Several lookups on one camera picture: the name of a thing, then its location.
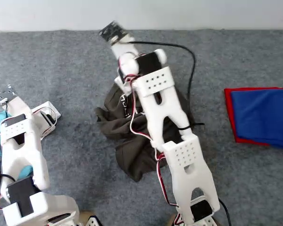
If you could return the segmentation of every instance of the red cloth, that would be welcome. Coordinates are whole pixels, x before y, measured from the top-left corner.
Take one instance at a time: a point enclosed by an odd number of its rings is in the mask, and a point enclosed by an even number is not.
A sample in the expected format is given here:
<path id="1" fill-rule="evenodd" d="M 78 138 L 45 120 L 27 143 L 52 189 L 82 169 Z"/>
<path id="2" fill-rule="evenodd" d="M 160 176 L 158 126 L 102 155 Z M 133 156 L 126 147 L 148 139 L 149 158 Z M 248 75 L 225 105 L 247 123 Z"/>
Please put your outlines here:
<path id="1" fill-rule="evenodd" d="M 226 88 L 226 89 L 224 89 L 225 104 L 226 104 L 228 117 L 230 119 L 230 123 L 231 123 L 231 126 L 232 126 L 232 130 L 233 130 L 233 134 L 234 134 L 236 143 L 248 143 L 248 144 L 255 144 L 255 145 L 269 145 L 269 144 L 259 143 L 259 142 L 255 142 L 255 141 L 252 141 L 252 140 L 247 140 L 247 139 L 237 137 L 235 120 L 234 120 L 234 111 L 233 111 L 233 103 L 232 103 L 231 92 L 233 92 L 233 91 L 262 90 L 262 89 L 283 89 L 283 88 L 279 88 L 279 87 L 265 87 L 265 88 L 264 87 L 258 87 L 258 88 L 256 88 L 256 87 L 244 87 L 244 88 L 233 88 L 233 89 Z"/>

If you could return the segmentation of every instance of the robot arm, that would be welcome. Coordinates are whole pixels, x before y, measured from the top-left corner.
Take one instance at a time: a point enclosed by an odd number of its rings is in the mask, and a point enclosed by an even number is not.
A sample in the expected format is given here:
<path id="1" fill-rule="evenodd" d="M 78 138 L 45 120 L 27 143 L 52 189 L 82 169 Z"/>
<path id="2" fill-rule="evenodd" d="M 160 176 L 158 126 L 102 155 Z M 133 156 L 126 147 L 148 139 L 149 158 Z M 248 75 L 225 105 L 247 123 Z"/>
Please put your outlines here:
<path id="1" fill-rule="evenodd" d="M 0 125 L 1 173 L 16 179 L 1 177 L 0 195 L 10 203 L 2 209 L 7 225 L 83 226 L 73 198 L 42 192 L 50 181 L 41 139 L 54 130 L 60 113 L 50 102 L 31 110 L 10 85 L 0 92 L 0 104 L 12 115 Z M 17 180 L 28 165 L 33 176 Z"/>
<path id="2" fill-rule="evenodd" d="M 119 61 L 115 83 L 126 95 L 137 93 L 148 121 L 151 145 L 163 153 L 169 165 L 178 218 L 181 216 L 187 226 L 215 225 L 212 216 L 220 205 L 213 177 L 204 161 L 199 139 L 193 134 L 188 117 L 180 106 L 164 51 L 158 49 L 138 55 L 133 44 L 126 44 L 134 39 L 115 22 L 101 30 L 100 35 L 111 44 Z M 126 82 L 127 77 L 134 77 L 134 80 Z M 161 103 L 155 99 L 157 94 L 161 96 Z M 165 117 L 178 127 L 182 142 L 164 142 Z M 196 188 L 200 188 L 204 195 L 191 200 Z"/>

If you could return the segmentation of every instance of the white wall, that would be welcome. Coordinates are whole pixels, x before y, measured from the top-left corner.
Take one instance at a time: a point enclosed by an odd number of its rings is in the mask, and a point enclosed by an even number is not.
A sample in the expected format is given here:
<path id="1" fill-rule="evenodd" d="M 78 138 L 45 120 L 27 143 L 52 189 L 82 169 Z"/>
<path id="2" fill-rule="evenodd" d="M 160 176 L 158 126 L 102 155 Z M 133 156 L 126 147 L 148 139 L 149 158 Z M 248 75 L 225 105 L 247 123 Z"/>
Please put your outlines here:
<path id="1" fill-rule="evenodd" d="M 0 0 L 0 31 L 283 29 L 283 0 Z"/>

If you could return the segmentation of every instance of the wooden base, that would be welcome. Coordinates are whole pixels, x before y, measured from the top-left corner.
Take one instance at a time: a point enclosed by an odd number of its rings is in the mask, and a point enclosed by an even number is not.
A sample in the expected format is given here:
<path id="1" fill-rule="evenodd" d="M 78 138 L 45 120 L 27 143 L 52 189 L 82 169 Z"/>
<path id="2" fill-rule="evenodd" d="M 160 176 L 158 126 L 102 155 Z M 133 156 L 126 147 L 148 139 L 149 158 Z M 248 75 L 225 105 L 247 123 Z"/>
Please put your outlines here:
<path id="1" fill-rule="evenodd" d="M 89 220 L 89 217 L 93 215 L 94 213 L 91 211 L 80 211 L 79 221 L 83 223 L 84 225 L 86 225 Z"/>

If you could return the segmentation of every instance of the dark brown cloth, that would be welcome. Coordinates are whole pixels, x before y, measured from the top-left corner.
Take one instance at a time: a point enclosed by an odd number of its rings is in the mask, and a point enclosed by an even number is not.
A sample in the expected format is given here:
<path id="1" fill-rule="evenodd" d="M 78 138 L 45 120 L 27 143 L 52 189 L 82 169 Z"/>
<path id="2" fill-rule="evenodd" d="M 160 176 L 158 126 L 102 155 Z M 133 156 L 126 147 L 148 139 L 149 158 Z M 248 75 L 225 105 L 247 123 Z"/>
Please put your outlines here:
<path id="1" fill-rule="evenodd" d="M 179 91 L 177 91 L 177 95 L 183 110 L 188 114 L 186 99 Z M 95 109 L 95 113 L 98 117 L 100 130 L 107 138 L 123 140 L 122 144 L 116 146 L 117 163 L 129 177 L 138 182 L 143 173 L 156 170 L 156 160 L 150 141 L 130 131 L 132 105 L 132 95 L 127 98 L 122 90 L 114 84 L 104 102 L 107 110 L 98 107 Z M 138 114 L 133 120 L 133 129 L 149 134 L 147 119 L 141 113 L 142 107 L 138 97 L 136 97 L 136 109 Z M 191 113 L 189 115 L 190 124 L 193 125 L 194 119 Z M 181 141 L 178 128 L 169 118 L 164 120 L 163 138 L 165 142 L 173 140 L 178 143 Z M 161 166 L 165 165 L 166 162 L 163 160 Z"/>

